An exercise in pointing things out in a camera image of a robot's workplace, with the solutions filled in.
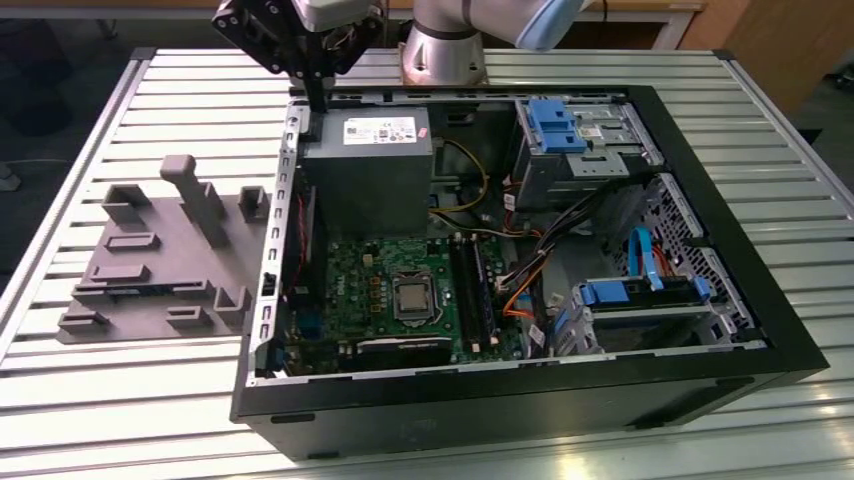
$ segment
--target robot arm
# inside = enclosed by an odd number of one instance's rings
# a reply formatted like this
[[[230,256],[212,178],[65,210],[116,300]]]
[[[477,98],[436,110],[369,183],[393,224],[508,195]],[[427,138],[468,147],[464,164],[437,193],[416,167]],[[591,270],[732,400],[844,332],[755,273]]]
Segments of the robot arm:
[[[485,32],[517,48],[551,50],[592,0],[416,0],[403,51],[407,83],[469,85],[485,78]]]
[[[548,50],[593,0],[416,0],[403,52],[408,83],[476,84],[485,78],[479,32]],[[381,31],[377,0],[222,0],[213,27],[275,74],[304,88],[312,111]]]
[[[213,28],[273,74],[305,90],[325,111],[325,89],[381,32],[373,0],[222,0]]]

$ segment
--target aluminum slotted table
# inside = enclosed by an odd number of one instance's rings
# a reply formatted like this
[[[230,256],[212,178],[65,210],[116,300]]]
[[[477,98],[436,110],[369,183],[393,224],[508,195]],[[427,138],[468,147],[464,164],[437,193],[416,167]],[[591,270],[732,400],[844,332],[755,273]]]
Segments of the aluminum slotted table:
[[[740,66],[644,51],[496,50],[487,64],[493,84],[656,87],[831,368],[679,429],[295,465],[228,421],[237,337],[53,340],[112,183],[174,195],[157,173],[172,153],[220,194],[273,181],[287,80],[237,51],[140,50],[0,300],[0,476],[851,478],[854,199]],[[396,84],[399,71],[396,51],[371,51],[339,84]]]

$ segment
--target ventilation grille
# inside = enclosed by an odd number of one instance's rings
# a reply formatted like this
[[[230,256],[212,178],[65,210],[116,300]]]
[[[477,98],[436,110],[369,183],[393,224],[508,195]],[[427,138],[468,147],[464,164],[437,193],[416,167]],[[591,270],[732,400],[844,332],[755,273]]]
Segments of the ventilation grille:
[[[628,235],[631,229],[645,226],[660,242],[664,256],[669,259],[679,275],[699,275],[708,280],[718,295],[716,304],[726,305],[735,326],[746,328],[751,325],[746,309],[732,288],[712,249],[685,245],[685,240],[702,236],[702,229],[692,218],[687,203],[679,194],[672,177],[661,175],[645,189],[637,188],[627,192],[621,199],[615,199],[605,207],[611,207],[611,215],[620,215],[623,222],[619,228],[608,232],[603,251],[609,258],[615,271],[628,275]],[[600,219],[612,222],[615,218]]]

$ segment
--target ram slot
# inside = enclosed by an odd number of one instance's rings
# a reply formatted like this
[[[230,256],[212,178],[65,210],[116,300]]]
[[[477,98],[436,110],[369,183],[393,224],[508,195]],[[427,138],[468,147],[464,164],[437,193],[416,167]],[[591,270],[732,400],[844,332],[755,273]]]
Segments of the ram slot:
[[[485,265],[475,240],[455,236],[448,245],[461,338],[477,353],[497,343]]]

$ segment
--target floor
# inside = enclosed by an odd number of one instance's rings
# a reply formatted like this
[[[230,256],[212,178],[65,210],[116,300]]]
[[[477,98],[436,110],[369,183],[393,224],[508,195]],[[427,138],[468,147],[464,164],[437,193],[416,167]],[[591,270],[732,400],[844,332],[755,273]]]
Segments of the floor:
[[[0,192],[0,292],[133,48],[228,46],[206,22],[200,21],[121,21],[118,37],[109,41],[101,38],[93,21],[52,21],[50,26],[74,69],[58,87],[72,119],[60,131],[38,137],[20,135],[0,120],[0,162],[6,162],[22,182],[18,191]],[[0,57],[0,85],[4,81],[14,78]],[[831,82],[823,83],[792,121],[798,128],[823,129],[815,149],[844,184],[854,188],[854,94],[835,89]]]

